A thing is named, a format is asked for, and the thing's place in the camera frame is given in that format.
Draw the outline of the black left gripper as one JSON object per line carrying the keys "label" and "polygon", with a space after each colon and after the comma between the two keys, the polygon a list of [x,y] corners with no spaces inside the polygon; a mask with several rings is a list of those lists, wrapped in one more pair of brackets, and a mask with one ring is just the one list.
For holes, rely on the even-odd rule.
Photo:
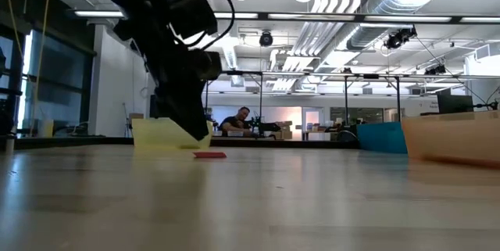
{"label": "black left gripper", "polygon": [[[115,34],[132,40],[156,83],[156,117],[170,118],[201,141],[209,130],[200,93],[204,81],[214,81],[222,73],[219,54],[183,42],[167,19],[166,0],[112,1],[124,14],[113,28]],[[168,88],[176,86],[183,88],[179,102],[167,97]]]}

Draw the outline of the yellow translucent plastic bin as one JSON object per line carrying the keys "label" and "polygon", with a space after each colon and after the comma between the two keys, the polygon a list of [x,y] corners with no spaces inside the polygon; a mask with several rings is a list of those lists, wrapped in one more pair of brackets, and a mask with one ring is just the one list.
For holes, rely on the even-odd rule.
{"label": "yellow translucent plastic bin", "polygon": [[209,134],[198,141],[170,118],[133,119],[134,146],[141,149],[207,149],[213,136],[213,123],[206,121]]}

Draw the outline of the person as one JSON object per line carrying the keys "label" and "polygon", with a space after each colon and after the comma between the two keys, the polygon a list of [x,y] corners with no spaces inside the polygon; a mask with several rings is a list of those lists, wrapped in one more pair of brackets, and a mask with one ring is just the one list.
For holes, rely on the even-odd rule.
{"label": "person", "polygon": [[245,119],[249,113],[250,109],[242,106],[235,115],[226,117],[219,126],[219,130],[222,131],[223,136],[228,136],[230,131],[242,133],[244,137],[252,136],[250,127],[245,123]]}

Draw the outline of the black overhead light bar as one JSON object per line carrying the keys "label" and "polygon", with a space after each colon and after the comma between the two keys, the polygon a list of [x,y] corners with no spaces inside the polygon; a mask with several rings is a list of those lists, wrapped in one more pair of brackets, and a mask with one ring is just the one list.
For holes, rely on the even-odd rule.
{"label": "black overhead light bar", "polygon": [[215,12],[217,20],[251,20],[321,23],[386,23],[426,25],[500,25],[500,16],[484,15],[424,15],[424,14],[361,14],[361,13],[265,13],[265,12]]}

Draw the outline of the cardboard boxes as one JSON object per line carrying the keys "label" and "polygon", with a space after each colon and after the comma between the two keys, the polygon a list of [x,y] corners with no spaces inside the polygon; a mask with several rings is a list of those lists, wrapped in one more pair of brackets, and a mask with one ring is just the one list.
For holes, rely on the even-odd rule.
{"label": "cardboard boxes", "polygon": [[277,121],[276,125],[279,129],[273,132],[273,135],[278,140],[291,140],[293,138],[293,132],[291,126],[293,125],[292,121]]}

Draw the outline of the yellow container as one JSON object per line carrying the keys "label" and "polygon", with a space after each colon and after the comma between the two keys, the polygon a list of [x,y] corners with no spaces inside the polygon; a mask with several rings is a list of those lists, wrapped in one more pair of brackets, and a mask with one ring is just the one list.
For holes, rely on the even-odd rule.
{"label": "yellow container", "polygon": [[54,132],[54,120],[40,120],[38,122],[37,136],[51,138]]}

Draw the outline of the black monitor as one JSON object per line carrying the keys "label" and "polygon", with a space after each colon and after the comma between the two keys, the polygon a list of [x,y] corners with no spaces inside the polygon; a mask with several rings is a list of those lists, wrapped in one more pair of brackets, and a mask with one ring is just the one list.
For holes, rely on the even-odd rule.
{"label": "black monitor", "polygon": [[450,91],[437,94],[440,114],[473,112],[473,98],[470,95],[452,95]]}

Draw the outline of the teal plastic bin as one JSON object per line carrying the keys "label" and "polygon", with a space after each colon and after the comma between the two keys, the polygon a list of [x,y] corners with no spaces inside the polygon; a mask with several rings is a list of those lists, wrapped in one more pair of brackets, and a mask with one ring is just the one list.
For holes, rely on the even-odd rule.
{"label": "teal plastic bin", "polygon": [[360,149],[385,153],[407,153],[400,122],[360,124],[356,128]]}

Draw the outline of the orange translucent plastic bin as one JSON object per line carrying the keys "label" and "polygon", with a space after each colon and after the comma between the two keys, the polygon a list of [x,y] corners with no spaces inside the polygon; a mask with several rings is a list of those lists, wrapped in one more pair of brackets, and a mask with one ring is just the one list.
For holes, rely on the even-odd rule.
{"label": "orange translucent plastic bin", "polygon": [[500,110],[408,117],[402,130],[411,160],[500,170]]}

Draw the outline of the silver ventilation duct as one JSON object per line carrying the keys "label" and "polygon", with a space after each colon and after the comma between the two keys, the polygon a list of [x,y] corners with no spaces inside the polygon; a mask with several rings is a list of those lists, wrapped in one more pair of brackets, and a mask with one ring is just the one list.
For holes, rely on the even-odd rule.
{"label": "silver ventilation duct", "polygon": [[[413,14],[432,0],[367,0],[361,13],[367,14]],[[362,27],[354,28],[353,34],[347,40],[347,48],[364,49],[379,38],[387,28]]]}

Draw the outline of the black background rig frame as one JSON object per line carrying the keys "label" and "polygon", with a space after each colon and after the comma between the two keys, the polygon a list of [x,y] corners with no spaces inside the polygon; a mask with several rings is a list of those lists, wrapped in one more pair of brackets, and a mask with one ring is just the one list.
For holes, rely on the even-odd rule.
{"label": "black background rig frame", "polygon": [[268,107],[394,107],[402,108],[409,94],[400,77],[383,74],[309,74],[306,72],[227,71],[250,80],[246,87],[231,87],[229,81],[210,82],[202,91],[206,108],[249,106],[258,116]]}

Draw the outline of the black aluminium table frame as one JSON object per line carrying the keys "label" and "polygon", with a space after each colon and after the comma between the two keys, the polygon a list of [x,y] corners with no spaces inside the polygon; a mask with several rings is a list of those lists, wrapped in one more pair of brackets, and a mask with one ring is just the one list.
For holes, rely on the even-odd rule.
{"label": "black aluminium table frame", "polygon": [[[0,152],[7,149],[42,149],[54,147],[71,147],[83,145],[132,145],[132,138],[83,137],[83,138],[16,138],[0,136]],[[359,149],[357,141],[290,141],[272,138],[212,138],[214,147],[247,147],[247,148],[289,148],[289,149]]]}

